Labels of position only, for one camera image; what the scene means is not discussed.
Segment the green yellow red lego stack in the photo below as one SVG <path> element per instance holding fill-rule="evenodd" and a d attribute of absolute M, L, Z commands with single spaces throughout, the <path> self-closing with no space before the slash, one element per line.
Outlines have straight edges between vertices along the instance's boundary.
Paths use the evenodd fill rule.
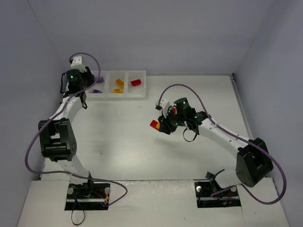
<path fill-rule="evenodd" d="M 150 126 L 158 131 L 160 129 L 160 123 L 156 120 L 152 120 L 152 122 L 150 123 Z"/>

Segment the yellow lego piece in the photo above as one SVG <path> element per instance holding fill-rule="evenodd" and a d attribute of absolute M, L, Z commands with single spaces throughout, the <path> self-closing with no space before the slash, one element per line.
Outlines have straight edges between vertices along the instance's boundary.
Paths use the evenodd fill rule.
<path fill-rule="evenodd" d="M 115 93 L 115 94 L 123 93 L 123 89 L 122 88 L 113 89 L 112 93 Z"/>

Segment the orange lego brick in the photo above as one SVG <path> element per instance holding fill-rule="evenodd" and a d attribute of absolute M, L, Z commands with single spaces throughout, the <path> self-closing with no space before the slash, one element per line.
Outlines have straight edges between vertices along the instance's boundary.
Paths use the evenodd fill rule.
<path fill-rule="evenodd" d="M 117 79 L 116 80 L 116 84 L 120 87 L 120 88 L 124 88 L 125 84 L 121 79 Z"/>

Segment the red yellow lego brick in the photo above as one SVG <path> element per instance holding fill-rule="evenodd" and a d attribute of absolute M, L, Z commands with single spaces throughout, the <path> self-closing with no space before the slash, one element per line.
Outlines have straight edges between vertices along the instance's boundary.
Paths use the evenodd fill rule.
<path fill-rule="evenodd" d="M 142 81 L 140 79 L 131 80 L 131 85 L 133 87 L 141 85 Z"/>

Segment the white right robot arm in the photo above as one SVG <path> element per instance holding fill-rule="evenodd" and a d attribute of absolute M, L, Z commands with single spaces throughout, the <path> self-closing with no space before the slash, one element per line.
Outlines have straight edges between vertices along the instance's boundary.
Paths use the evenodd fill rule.
<path fill-rule="evenodd" d="M 272 160 L 267 157 L 268 150 L 262 139 L 250 140 L 239 135 L 233 137 L 223 132 L 204 111 L 197 112 L 192 108 L 186 98 L 176 100 L 173 105 L 168 100 L 159 100 L 156 109 L 161 112 L 158 118 L 159 132 L 170 135 L 177 127 L 185 127 L 198 136 L 210 139 L 235 158 L 234 167 L 206 174 L 206 178 L 215 181 L 220 188 L 239 184 L 252 188 L 273 170 Z"/>

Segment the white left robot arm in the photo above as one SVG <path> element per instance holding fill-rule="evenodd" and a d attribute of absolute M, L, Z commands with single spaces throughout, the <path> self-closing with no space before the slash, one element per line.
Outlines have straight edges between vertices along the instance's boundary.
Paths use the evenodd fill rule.
<path fill-rule="evenodd" d="M 61 105 L 52 116 L 53 120 L 39 135 L 41 152 L 43 157 L 56 162 L 67 172 L 73 187 L 91 191 L 91 173 L 76 155 L 77 142 L 71 124 L 79 110 L 87 109 L 86 93 L 76 93 L 91 86 L 95 77 L 88 66 L 83 70 L 70 69 L 62 75 L 68 80 L 67 90 L 63 92 L 60 89 L 63 94 Z"/>

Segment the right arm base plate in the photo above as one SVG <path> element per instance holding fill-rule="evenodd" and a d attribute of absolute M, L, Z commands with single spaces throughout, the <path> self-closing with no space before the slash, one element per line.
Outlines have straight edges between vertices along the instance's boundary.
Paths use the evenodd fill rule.
<path fill-rule="evenodd" d="M 195 181 L 196 205 L 198 208 L 240 207 L 241 201 L 236 187 L 224 189 L 215 182 L 207 180 Z"/>

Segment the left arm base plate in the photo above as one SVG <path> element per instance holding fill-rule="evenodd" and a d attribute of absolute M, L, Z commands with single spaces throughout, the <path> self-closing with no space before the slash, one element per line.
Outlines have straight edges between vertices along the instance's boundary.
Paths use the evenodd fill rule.
<path fill-rule="evenodd" d="M 108 210 L 110 192 L 109 183 L 69 184 L 64 210 Z"/>

